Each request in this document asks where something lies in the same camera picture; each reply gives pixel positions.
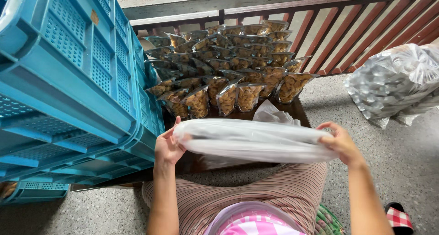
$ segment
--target person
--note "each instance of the person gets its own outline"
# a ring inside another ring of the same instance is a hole
[[[326,163],[287,164],[273,175],[239,187],[211,187],[175,177],[175,164],[186,149],[173,138],[175,125],[157,138],[154,180],[142,194],[151,208],[148,235],[312,235],[326,178]],[[392,235],[374,190],[372,176],[348,132],[333,122],[334,137],[319,142],[348,166],[351,232]]]

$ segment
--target woman's right hand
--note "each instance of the woman's right hand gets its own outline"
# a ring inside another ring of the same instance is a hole
[[[364,165],[366,163],[363,155],[356,147],[348,132],[334,122],[324,122],[317,127],[317,130],[324,128],[332,129],[334,137],[320,137],[319,142],[327,148],[336,151],[340,155],[340,160],[348,167]]]

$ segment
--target wooden railing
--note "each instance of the wooden railing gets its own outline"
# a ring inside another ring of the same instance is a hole
[[[291,52],[299,52],[316,23],[317,15],[326,8],[330,11],[304,54],[314,55],[313,64],[310,60],[306,61],[301,66],[301,72],[321,76],[350,73],[370,56],[385,49],[405,43],[428,44],[439,37],[438,0],[305,0],[151,18],[132,24],[135,31],[148,30],[149,35],[157,35],[160,27],[174,27],[178,34],[184,24],[198,24],[203,30],[207,22],[223,24],[225,19],[236,19],[236,24],[242,25],[247,17],[260,16],[262,20],[281,13],[284,14],[283,20],[291,23],[296,12],[307,11],[300,26],[296,27],[299,29],[290,49]],[[348,13],[341,18],[344,10]],[[339,17],[342,22],[335,28]],[[322,45],[331,30],[332,37]],[[324,48],[316,55],[320,47]]]

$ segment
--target terrazzo floor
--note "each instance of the terrazzo floor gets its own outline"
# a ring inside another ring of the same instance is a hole
[[[415,234],[439,231],[439,110],[416,119],[411,127],[391,120],[386,130],[367,122],[343,87],[346,75],[317,78],[300,98],[312,127],[335,121],[350,132],[363,152],[382,204],[404,205]],[[184,179],[213,186],[254,182],[278,167],[248,166],[240,170],[188,174]],[[328,164],[321,203],[339,218],[350,234],[347,167]],[[52,203],[0,207],[0,234],[103,235],[145,234],[149,210],[138,190],[98,189],[68,193]]]

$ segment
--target dark table surface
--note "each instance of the dark table surface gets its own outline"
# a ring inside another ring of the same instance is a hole
[[[258,106],[251,112],[238,112],[235,110],[232,114],[226,118],[230,119],[243,119],[243,120],[253,120],[253,116],[264,100],[260,99]],[[299,98],[296,98],[290,104],[280,104],[274,98],[270,99],[271,103],[280,111],[285,111],[290,114],[294,119],[300,120],[301,126],[310,128],[310,122],[305,114],[302,103]],[[207,118],[224,118],[218,114],[218,109],[212,107]],[[168,130],[174,125],[175,118],[173,118],[165,109],[163,111],[163,119],[165,122],[165,128]],[[219,157],[214,155],[201,155],[194,154],[187,151],[183,154],[183,157],[178,161],[176,165],[176,175],[182,175],[187,173],[200,173],[208,170],[217,170],[226,167],[237,167],[240,165],[247,165],[255,162],[242,160],[242,159],[232,159],[227,157]],[[126,187],[139,187],[141,182],[152,180],[152,169],[145,169],[135,173],[131,173],[125,176],[121,176],[115,179],[111,179],[96,185],[83,185],[83,184],[72,184],[71,191],[85,191],[96,188],[111,187],[111,186],[126,186]]]

